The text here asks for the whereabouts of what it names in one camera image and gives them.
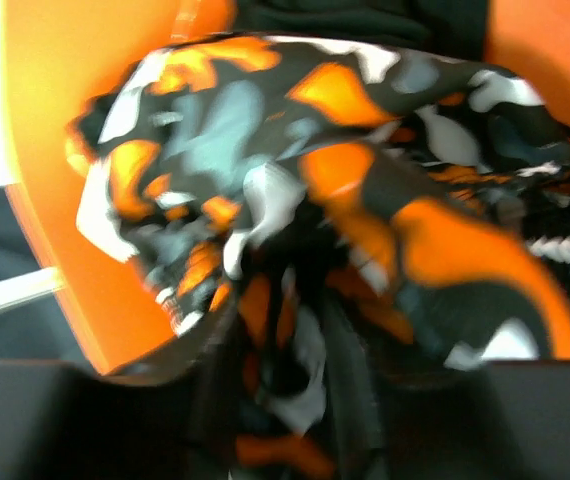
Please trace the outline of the black shorts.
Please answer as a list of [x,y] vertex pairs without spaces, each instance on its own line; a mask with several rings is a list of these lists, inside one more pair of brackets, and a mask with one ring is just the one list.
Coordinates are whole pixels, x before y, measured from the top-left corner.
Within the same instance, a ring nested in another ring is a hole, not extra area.
[[279,32],[406,47],[478,61],[490,3],[485,0],[237,1],[236,31]]

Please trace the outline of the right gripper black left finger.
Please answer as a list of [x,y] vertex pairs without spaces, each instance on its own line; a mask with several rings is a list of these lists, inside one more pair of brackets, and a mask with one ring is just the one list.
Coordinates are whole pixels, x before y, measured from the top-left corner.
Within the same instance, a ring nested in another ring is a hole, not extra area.
[[233,457],[239,387],[173,340],[102,376],[62,359],[0,359],[0,479],[185,479]]

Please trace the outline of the orange camouflage shorts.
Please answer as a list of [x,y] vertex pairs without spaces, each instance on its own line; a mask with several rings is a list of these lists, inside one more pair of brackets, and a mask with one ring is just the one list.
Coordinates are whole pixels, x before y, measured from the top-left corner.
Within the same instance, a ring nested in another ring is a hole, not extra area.
[[570,360],[570,138],[498,66],[259,32],[148,53],[75,119],[114,237],[239,387],[226,479],[343,479],[324,300],[380,375]]

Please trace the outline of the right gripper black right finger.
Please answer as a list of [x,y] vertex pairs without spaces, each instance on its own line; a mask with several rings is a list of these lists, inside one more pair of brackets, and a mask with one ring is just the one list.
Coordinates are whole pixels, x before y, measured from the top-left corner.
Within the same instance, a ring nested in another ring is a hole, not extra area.
[[324,300],[343,479],[570,479],[570,361],[387,378],[335,296]]

